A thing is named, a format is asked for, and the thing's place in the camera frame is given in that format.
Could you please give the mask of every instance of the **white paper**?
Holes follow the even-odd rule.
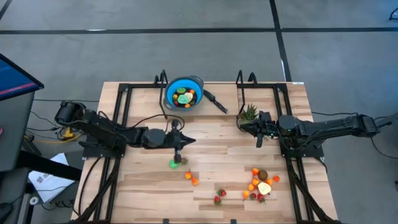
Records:
[[[65,165],[68,165],[67,158],[64,153],[60,153],[53,158],[51,158],[54,162],[59,162]],[[29,173],[29,180],[32,182],[33,186],[39,193],[44,203],[51,201],[55,198],[59,193],[61,193],[65,188],[71,185],[74,180],[68,180],[60,177],[55,177],[50,174],[44,174],[42,172],[32,171]]]

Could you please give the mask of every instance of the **monitor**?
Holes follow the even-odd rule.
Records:
[[[0,54],[0,101],[43,88],[41,82]]]

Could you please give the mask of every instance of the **wooden tabletop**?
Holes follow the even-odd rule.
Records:
[[[98,110],[104,111],[110,118],[113,115],[118,84],[104,83],[98,105]],[[287,86],[294,116],[311,121],[305,86],[300,83],[287,83]],[[169,160],[174,155],[172,149],[145,150],[127,147],[120,165],[112,223],[162,223],[164,218],[170,219],[171,223],[229,223],[231,219],[237,219],[238,223],[295,223],[289,178],[278,141],[264,141],[261,148],[256,148],[256,139],[236,127],[236,115],[242,102],[241,90],[237,90],[236,85],[231,82],[206,83],[205,89],[210,88],[214,91],[217,89],[214,93],[217,100],[229,111],[235,112],[219,114],[218,110],[214,110],[214,105],[205,103],[207,99],[203,99],[203,104],[197,107],[204,108],[198,112],[179,114],[186,121],[182,133],[197,141],[184,147],[182,156],[187,157],[189,163],[176,170],[169,168]],[[271,89],[245,89],[245,95],[246,104],[253,103],[259,110],[269,111],[272,119],[277,120]],[[148,103],[151,101],[148,99],[153,98],[156,100]],[[159,113],[159,104],[156,104],[156,101],[159,103],[158,91],[134,89],[131,99],[128,126]],[[164,129],[166,120],[154,118],[143,125]],[[94,161],[95,158],[85,161],[77,196],[80,195],[83,180]],[[303,162],[310,193],[326,214],[337,219],[325,168],[313,158],[303,158]],[[90,204],[98,191],[102,166],[103,159],[89,176],[83,194],[83,209]],[[242,191],[248,189],[253,167],[265,169],[271,177],[280,177],[280,182],[272,185],[272,192],[266,196],[265,204],[242,201]],[[185,172],[189,169],[199,179],[197,186],[185,179]],[[216,206],[213,198],[220,188],[226,190],[227,196],[223,198],[221,206]],[[105,216],[108,195],[104,198],[101,218]],[[75,209],[78,207],[78,199],[76,197]],[[299,199],[302,216],[306,218],[301,194]]]

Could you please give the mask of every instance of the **gray floor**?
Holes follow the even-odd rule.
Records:
[[[276,4],[282,28],[398,27],[398,22],[387,20],[397,1],[276,0]],[[267,0],[13,0],[0,30],[273,25]],[[283,38],[292,79],[305,82],[312,110],[370,116],[398,111],[398,32],[284,33]],[[42,99],[97,100],[104,81],[152,80],[162,69],[170,78],[233,80],[242,69],[246,76],[255,72],[261,81],[284,80],[274,33],[0,35],[0,52],[44,83],[45,89],[35,96]],[[32,110],[53,118],[58,106],[36,101]],[[48,127],[34,116],[29,126]],[[374,140],[380,150],[398,156],[393,134],[386,128]],[[38,146],[49,157],[81,153],[75,143]],[[328,140],[324,150],[339,219],[396,223],[398,161],[378,154],[369,139]],[[80,163],[78,158],[73,162]],[[62,200],[75,194],[76,189],[70,189]],[[71,212],[36,207],[32,223],[66,222]]]

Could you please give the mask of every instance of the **blue monitor screen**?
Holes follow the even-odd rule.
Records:
[[[0,59],[0,98],[38,87],[38,84]]]

